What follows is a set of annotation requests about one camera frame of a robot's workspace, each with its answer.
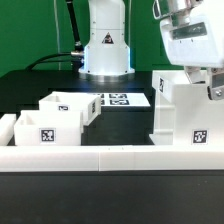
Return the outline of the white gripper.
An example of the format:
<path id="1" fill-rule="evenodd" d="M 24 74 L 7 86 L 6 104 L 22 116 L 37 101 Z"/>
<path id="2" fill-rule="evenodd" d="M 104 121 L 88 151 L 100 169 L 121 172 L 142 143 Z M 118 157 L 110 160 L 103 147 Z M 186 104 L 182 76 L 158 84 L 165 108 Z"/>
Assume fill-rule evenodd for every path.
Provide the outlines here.
<path id="1" fill-rule="evenodd" d="M 171 64 L 181 65 L 191 84 L 204 83 L 210 100 L 224 99 L 224 2 L 160 2 L 160 31 Z"/>

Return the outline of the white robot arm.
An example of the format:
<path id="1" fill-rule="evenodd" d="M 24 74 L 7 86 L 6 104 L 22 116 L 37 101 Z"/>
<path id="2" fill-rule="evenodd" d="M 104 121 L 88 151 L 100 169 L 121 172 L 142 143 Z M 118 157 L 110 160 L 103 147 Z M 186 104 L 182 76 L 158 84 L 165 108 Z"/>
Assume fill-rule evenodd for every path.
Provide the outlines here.
<path id="1" fill-rule="evenodd" d="M 98 80 L 132 73 L 124 2 L 88 1 L 90 41 L 79 72 Z M 199 83 L 206 69 L 210 98 L 224 99 L 224 0 L 154 0 L 153 16 L 169 62 L 182 66 L 191 83 Z"/>

